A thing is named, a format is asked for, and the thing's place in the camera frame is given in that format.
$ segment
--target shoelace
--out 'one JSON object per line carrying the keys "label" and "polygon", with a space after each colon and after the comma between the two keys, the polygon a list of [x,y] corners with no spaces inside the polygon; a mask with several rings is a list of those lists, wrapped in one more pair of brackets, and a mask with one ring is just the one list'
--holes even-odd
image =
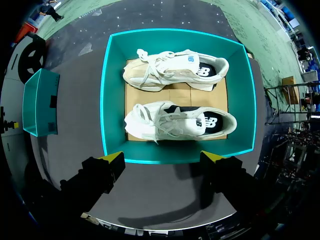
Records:
{"label": "shoelace", "polygon": [[[179,128],[178,128],[178,121],[175,120],[175,119],[170,119],[169,117],[171,117],[171,116],[181,116],[181,113],[180,112],[173,112],[173,113],[166,113],[166,114],[160,115],[159,112],[160,112],[160,110],[161,110],[161,108],[162,108],[162,106],[164,104],[165,104],[165,102],[159,107],[157,113],[155,114],[154,120],[149,118],[147,110],[141,104],[136,104],[133,107],[133,114],[135,115],[135,117],[141,123],[147,124],[147,125],[150,125],[150,126],[155,126],[156,131],[154,132],[154,136],[153,136],[152,139],[153,139],[153,141],[156,142],[156,144],[158,144],[158,142],[157,142],[157,133],[158,133],[159,130],[162,130],[164,133],[170,135],[171,137],[174,137],[174,138],[178,138],[179,137],[179,136],[176,136],[176,135],[173,135],[173,134],[170,133],[171,130],[179,129]],[[165,123],[167,121],[171,121],[171,122],[173,122],[173,124],[172,124],[171,127],[166,129],[166,128],[162,127],[161,124],[163,124],[163,123]]]}
{"label": "shoelace", "polygon": [[148,63],[148,68],[146,69],[145,71],[145,74],[144,74],[144,77],[143,77],[143,80],[142,82],[140,83],[140,87],[146,82],[149,74],[155,76],[159,81],[160,83],[162,84],[162,81],[160,79],[160,74],[161,75],[164,75],[164,76],[167,76],[167,77],[170,77],[170,76],[173,76],[174,73],[165,73],[164,71],[167,70],[167,69],[164,69],[164,70],[160,70],[158,69],[159,67],[159,64],[162,62],[162,61],[165,61],[165,60],[168,60],[168,59],[172,59],[175,57],[175,53],[172,52],[172,51],[164,51],[164,52],[161,52],[157,55],[156,59],[151,59],[149,56],[148,56],[148,52],[142,50],[142,49],[138,49],[136,51],[136,53],[138,54],[140,60],[142,62],[147,62]]}

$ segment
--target shoe tongue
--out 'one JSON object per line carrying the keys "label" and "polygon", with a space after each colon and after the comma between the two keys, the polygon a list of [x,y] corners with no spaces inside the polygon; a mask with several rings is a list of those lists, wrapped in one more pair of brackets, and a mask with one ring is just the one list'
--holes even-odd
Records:
{"label": "shoe tongue", "polygon": [[[205,115],[201,113],[197,118],[184,118],[177,119],[177,128],[172,129],[169,133],[174,135],[191,135],[200,136],[206,132],[206,119]],[[161,126],[168,129],[171,128],[175,123],[173,121],[167,121]]]}
{"label": "shoe tongue", "polygon": [[194,74],[198,72],[200,65],[199,55],[197,53],[177,55],[169,58],[159,65],[159,69],[165,70],[190,70]]}

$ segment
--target n logo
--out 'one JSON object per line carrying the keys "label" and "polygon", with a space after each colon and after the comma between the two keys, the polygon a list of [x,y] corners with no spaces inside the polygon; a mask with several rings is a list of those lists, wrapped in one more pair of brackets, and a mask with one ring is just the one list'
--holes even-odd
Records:
{"label": "n logo", "polygon": [[209,75],[209,72],[210,72],[210,68],[208,67],[202,67],[198,69],[198,72],[196,73],[198,76],[200,77],[206,77]]}
{"label": "n logo", "polygon": [[195,123],[196,123],[196,125],[197,125],[198,127],[202,127],[202,123],[201,123],[201,119],[200,119],[200,118],[197,118],[197,119],[195,120]]}
{"label": "n logo", "polygon": [[216,126],[216,122],[218,122],[218,119],[215,117],[210,117],[210,118],[205,117],[206,128],[214,128]]}
{"label": "n logo", "polygon": [[195,61],[194,56],[188,56],[188,61],[189,61],[189,62],[194,62],[194,61]]}

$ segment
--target white sneaker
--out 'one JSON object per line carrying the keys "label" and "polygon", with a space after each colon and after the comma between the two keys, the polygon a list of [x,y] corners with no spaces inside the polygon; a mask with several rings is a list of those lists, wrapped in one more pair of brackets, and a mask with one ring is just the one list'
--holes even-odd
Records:
{"label": "white sneaker", "polygon": [[124,119],[132,136],[153,140],[210,140],[232,133],[234,116],[213,107],[177,106],[172,101],[136,104]]}
{"label": "white sneaker", "polygon": [[142,49],[136,53],[139,58],[125,66],[123,78],[131,86],[150,92],[175,83],[187,83],[192,88],[210,92],[229,70],[226,59],[189,49],[150,56]]}

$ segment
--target cardboard box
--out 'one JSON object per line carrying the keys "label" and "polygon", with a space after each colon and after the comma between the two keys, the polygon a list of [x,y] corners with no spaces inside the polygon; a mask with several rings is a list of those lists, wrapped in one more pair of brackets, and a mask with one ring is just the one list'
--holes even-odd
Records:
{"label": "cardboard box", "polygon": [[[282,85],[294,85],[297,84],[293,76],[289,76],[282,79]],[[287,104],[299,104],[300,95],[297,86],[282,88],[283,95]]]}
{"label": "cardboard box", "polygon": [[[127,115],[136,104],[149,104],[158,101],[172,101],[181,107],[213,107],[228,112],[228,99],[226,79],[223,78],[212,91],[201,91],[186,83],[175,83],[165,86],[161,91],[143,91],[130,84],[125,84],[124,111]],[[217,137],[211,140],[226,139],[227,136]],[[128,141],[146,140],[136,138],[126,132]]]}

